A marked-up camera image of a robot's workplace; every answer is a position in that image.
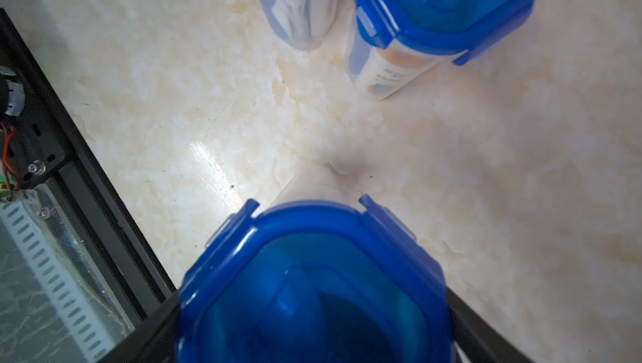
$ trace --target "beige marble tile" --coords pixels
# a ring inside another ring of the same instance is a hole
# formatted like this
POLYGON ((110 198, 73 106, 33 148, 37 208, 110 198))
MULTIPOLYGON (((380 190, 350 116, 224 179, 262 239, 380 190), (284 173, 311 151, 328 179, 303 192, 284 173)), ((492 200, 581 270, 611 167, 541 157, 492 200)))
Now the beige marble tile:
POLYGON ((389 207, 449 285, 538 362, 642 349, 642 0, 538 0, 465 67, 383 102, 257 0, 2 0, 173 281, 302 160, 389 207))

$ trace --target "screw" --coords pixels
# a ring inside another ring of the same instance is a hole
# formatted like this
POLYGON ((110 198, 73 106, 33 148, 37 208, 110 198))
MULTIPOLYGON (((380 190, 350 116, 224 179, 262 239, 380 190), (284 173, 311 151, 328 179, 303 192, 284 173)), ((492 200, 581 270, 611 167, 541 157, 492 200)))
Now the screw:
POLYGON ((44 162, 37 159, 27 166, 27 171, 33 175, 42 175, 46 168, 47 167, 44 165, 44 162))
POLYGON ((38 210, 38 212, 36 213, 36 217, 41 219, 49 218, 50 215, 51 215, 51 212, 49 211, 48 208, 43 208, 41 210, 38 210))

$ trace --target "cable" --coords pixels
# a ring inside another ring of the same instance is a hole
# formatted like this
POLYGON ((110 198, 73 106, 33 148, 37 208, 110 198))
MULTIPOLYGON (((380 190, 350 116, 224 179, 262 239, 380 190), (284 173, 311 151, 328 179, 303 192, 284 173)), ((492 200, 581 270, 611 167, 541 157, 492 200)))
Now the cable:
POLYGON ((15 126, 12 126, 11 131, 9 132, 9 134, 7 134, 6 126, 0 123, 0 127, 2 128, 2 132, 4 134, 4 150, 2 154, 2 173, 4 176, 4 184, 6 188, 9 190, 10 201, 13 201, 14 200, 13 191, 18 190, 18 180, 17 180, 18 174, 16 173, 15 169, 13 169, 11 164, 9 164, 7 154, 9 152, 9 143, 11 143, 12 138, 15 136, 16 129, 15 129, 15 126), (9 174, 7 173, 7 169, 13 175, 13 179, 14 179, 13 184, 9 180, 9 174))
POLYGON ((6 137, 6 140, 4 142, 4 151, 2 155, 2 161, 4 165, 6 165, 6 167, 9 168, 9 171, 13 174, 13 176, 17 177, 18 173, 15 171, 15 169, 13 169, 11 164, 9 164, 9 159, 7 158, 7 154, 9 151, 9 143, 11 143, 11 140, 15 136, 15 133, 16 133, 15 126, 12 126, 11 131, 9 132, 9 135, 6 137))

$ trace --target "blue plastic lid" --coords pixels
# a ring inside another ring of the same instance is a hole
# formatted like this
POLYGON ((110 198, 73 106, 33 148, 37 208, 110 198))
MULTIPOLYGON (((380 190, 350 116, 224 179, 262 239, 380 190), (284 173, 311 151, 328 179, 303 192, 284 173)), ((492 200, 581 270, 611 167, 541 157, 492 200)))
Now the blue plastic lid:
POLYGON ((177 361, 445 363, 439 264, 386 208, 248 200, 180 290, 177 361))
POLYGON ((534 0, 355 0, 365 41, 386 48, 396 38, 419 52, 453 55, 463 65, 520 26, 534 0))

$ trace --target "blue lid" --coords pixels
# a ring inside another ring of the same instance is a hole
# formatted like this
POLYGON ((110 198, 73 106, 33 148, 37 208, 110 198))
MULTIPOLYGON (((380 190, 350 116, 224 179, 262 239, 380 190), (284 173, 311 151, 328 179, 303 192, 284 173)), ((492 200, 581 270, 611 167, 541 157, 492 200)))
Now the blue lid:
POLYGON ((414 50, 471 57, 520 26, 534 0, 355 0, 359 31, 371 45, 386 48, 397 38, 414 50))
POLYGON ((177 361, 450 362, 439 264, 373 200, 301 201, 214 234, 180 290, 177 361))

